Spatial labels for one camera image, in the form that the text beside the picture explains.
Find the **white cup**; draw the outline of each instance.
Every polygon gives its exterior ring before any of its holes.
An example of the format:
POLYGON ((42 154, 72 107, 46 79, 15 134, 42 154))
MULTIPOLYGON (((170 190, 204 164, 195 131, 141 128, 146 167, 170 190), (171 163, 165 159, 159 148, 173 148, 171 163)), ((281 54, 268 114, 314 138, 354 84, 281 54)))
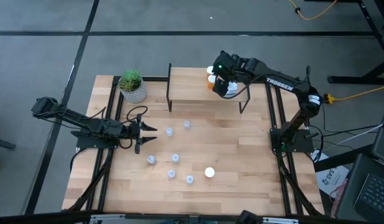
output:
POLYGON ((188 184, 193 184, 193 181, 194 181, 194 178, 193 178, 191 175, 188 175, 188 176, 186 177, 186 182, 187 182, 188 184))
POLYGON ((155 164, 156 163, 156 159, 154 158, 154 156, 148 156, 148 162, 150 164, 155 164))
POLYGON ((212 167, 208 167, 205 169, 204 175, 208 178, 211 178, 215 175, 215 170, 212 167))
POLYGON ((175 162, 175 163, 179 162, 179 156, 178 156, 178 154, 174 154, 174 155, 172 155, 172 161, 175 162))
POLYGON ((185 129, 188 129, 190 128, 190 121, 184 121, 184 127, 185 129))
POLYGON ((171 137, 173 135, 174 135, 174 133, 172 132, 172 128, 167 128, 167 136, 171 137))
POLYGON ((169 170, 169 171, 168 171, 168 178, 170 178, 170 179, 174 179, 174 178, 175 178, 175 171, 173 171, 173 170, 169 170))

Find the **sticker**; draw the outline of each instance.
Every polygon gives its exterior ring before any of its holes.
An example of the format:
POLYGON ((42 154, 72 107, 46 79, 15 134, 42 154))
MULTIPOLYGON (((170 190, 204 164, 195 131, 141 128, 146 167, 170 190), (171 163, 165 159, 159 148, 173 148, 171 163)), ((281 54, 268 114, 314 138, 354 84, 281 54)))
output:
POLYGON ((315 95, 309 95, 308 98, 309 99, 314 99, 314 100, 319 100, 319 97, 315 96, 315 95))
POLYGON ((312 103, 316 103, 317 105, 321 105, 321 103, 319 102, 319 100, 315 100, 315 99, 309 99, 310 102, 312 103))

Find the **gray carpet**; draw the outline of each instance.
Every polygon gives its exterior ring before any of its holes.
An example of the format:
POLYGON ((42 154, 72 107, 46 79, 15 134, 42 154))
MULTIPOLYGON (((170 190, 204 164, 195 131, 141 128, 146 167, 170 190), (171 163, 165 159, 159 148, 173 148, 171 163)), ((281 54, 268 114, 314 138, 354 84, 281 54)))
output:
MULTIPOLYGON (((295 0, 307 17, 329 3, 295 0)), ((365 1, 377 27, 383 20, 373 1, 365 1)), ((0 0, 0 30, 84 30, 92 0, 0 0)), ((314 21, 298 17, 287 0, 152 1, 101 0, 92 30, 370 30, 356 4, 337 3, 314 21)), ((32 118, 37 97, 62 97, 81 37, 0 37, 0 138, 17 144, 0 148, 0 216, 22 212, 51 125, 32 118)), ((361 76, 384 61, 373 38, 352 37, 224 37, 156 36, 89 37, 68 107, 87 110, 96 75, 120 75, 139 69, 145 76, 166 75, 168 63, 206 67, 219 51, 256 57, 283 73, 303 77, 312 68, 312 84, 336 97, 370 90, 370 85, 331 85, 328 75, 361 76)), ((349 129, 377 124, 384 110, 384 91, 326 105, 326 127, 349 129)), ((312 124, 323 127, 322 113, 312 124)), ((374 134, 351 141, 371 143, 374 134)), ((327 139, 337 142, 347 135, 327 139)), ((76 139, 60 130, 36 212, 57 212, 62 206, 76 139)), ((328 155, 344 152, 335 147, 328 155)))

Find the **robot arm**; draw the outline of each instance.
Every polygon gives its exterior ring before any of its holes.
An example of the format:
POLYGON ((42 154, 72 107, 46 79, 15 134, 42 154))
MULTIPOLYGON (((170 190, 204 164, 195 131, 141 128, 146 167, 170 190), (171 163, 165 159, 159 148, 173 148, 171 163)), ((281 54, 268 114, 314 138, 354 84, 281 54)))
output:
POLYGON ((286 144, 293 144, 298 128, 308 122, 309 118, 316 116, 322 104, 322 97, 311 86, 308 76, 304 80, 290 77, 268 68, 255 58, 230 56, 221 51, 214 62, 213 73, 217 76, 213 91, 221 97, 227 93, 229 82, 242 82, 246 86, 253 82, 265 82, 294 93, 297 96, 300 110, 280 130, 281 142, 286 144))
POLYGON ((57 118, 80 127, 79 131, 71 132, 78 138, 77 147, 79 148, 117 148, 121 145, 120 139, 130 139, 131 141, 135 139, 135 153, 139 154, 140 145, 156 138, 141 137, 141 130, 157 131, 156 128, 141 122, 141 114, 138 114, 135 119, 127 121, 129 125, 126 126, 123 125, 124 123, 113 119, 87 117, 64 107, 51 97, 37 99, 31 111, 35 118, 44 120, 57 118))

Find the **wooden tabletop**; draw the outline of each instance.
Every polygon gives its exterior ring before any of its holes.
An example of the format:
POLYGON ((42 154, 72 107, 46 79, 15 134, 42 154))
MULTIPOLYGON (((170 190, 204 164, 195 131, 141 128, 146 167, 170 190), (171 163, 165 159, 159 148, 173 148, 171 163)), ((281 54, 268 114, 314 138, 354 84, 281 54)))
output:
MULTIPOLYGON (((169 84, 170 100, 237 101, 247 100, 247 91, 232 99, 224 99, 208 88, 206 68, 171 68, 169 84)), ((237 92, 244 84, 237 83, 237 92)))
MULTIPOLYGON (((112 79, 113 76, 96 77, 87 115, 107 105, 112 79)), ((115 150, 104 211, 239 215, 242 210, 248 210, 257 215, 285 215, 278 166, 269 141, 271 122, 264 85, 251 86, 250 104, 240 114, 236 106, 216 101, 174 104, 170 113, 167 83, 146 84, 148 97, 140 105, 147 106, 149 111, 143 121, 158 131, 144 132, 143 136, 158 138, 141 146, 138 155, 133 148, 115 150), (191 123, 189 130, 184 129, 185 120, 191 123), (174 130, 171 138, 166 136, 168 127, 174 130), (171 161, 175 153, 180 158, 178 164, 171 161), (148 155, 156 157, 156 165, 148 164, 148 155), (206 167, 215 169, 212 179, 205 178, 206 167), (176 171, 174 180, 167 178, 170 169, 176 171), (192 185, 186 183, 187 175, 194 177, 192 185)), ((117 90, 112 118, 118 96, 117 90)), ((299 109, 297 99, 285 91, 282 96, 286 118, 290 120, 299 109)), ((124 102, 122 121, 134 106, 124 102)), ((128 142, 122 141, 122 144, 126 146, 128 142)), ((90 183, 96 152, 96 149, 87 149, 75 159, 63 208, 71 206, 90 183)), ((300 153, 293 156, 300 188, 316 209, 323 212, 310 158, 300 153)), ((288 189, 295 212, 293 193, 290 186, 288 189)), ((97 207, 99 192, 100 186, 93 208, 97 207)))

